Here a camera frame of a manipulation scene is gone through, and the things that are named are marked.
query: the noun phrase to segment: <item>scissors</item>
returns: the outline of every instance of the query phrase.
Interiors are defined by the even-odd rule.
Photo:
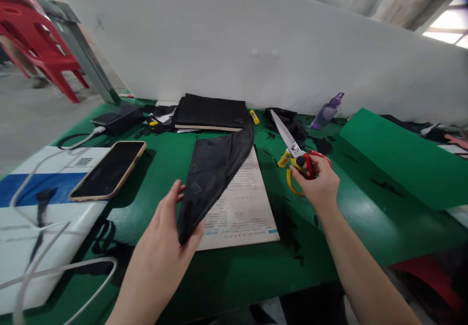
[[[315,170],[313,168],[312,160],[311,160],[311,155],[315,155],[318,157],[325,158],[328,160],[328,163],[330,164],[330,167],[333,169],[332,163],[330,162],[330,159],[328,159],[326,156],[324,156],[322,153],[316,152],[316,151],[309,151],[304,152],[296,143],[294,140],[293,136],[291,133],[288,131],[286,126],[283,124],[281,119],[276,115],[276,113],[271,110],[272,112],[272,117],[274,120],[274,123],[276,125],[276,128],[278,129],[279,134],[281,135],[281,138],[283,139],[284,143],[286,144],[286,147],[288,151],[291,153],[291,164],[299,171],[299,173],[306,178],[307,180],[313,180],[317,177]],[[307,164],[307,171],[304,171],[302,168],[304,166],[304,163]],[[293,172],[288,169],[286,173],[286,180],[288,182],[288,186],[291,189],[291,191],[296,194],[297,196],[304,196],[303,192],[299,192],[296,190],[293,186],[293,180],[292,180],[292,175]]]

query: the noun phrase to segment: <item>yellow glue stick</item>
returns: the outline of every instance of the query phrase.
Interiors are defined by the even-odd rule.
[[[257,118],[257,115],[255,114],[255,112],[253,110],[251,110],[249,113],[250,113],[250,116],[252,117],[253,123],[255,125],[260,123],[260,120]]]
[[[285,167],[289,163],[289,159],[291,159],[292,157],[293,156],[291,155],[289,150],[286,149],[283,156],[281,157],[281,159],[278,162],[278,166],[279,167]]]

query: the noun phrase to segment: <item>purple water bottle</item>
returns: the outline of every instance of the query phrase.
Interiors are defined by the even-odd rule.
[[[311,126],[318,130],[323,129],[338,112],[339,106],[344,96],[344,92],[338,93],[329,103],[325,104],[318,112]]]

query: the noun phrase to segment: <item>concrete floor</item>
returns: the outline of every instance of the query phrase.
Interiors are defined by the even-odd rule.
[[[124,83],[96,46],[91,48],[112,86],[121,93],[126,89]],[[64,73],[81,102],[72,104],[52,83],[42,89],[31,88],[31,80],[11,63],[0,71],[8,73],[0,78],[0,178],[103,102],[86,76],[89,89],[71,72]]]

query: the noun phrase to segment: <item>red scissor handle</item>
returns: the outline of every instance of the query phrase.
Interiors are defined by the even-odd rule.
[[[316,151],[313,151],[313,150],[309,151],[309,153],[304,153],[303,157],[306,160],[307,170],[309,171],[309,177],[311,178],[311,180],[313,180],[313,179],[315,179],[317,177],[317,175],[315,173],[315,170],[313,169],[313,164],[312,164],[312,160],[311,160],[312,155],[325,158],[326,160],[328,160],[328,164],[330,164],[330,168],[333,169],[333,165],[330,162],[330,159],[328,159],[322,153],[319,153],[319,152],[316,152]]]

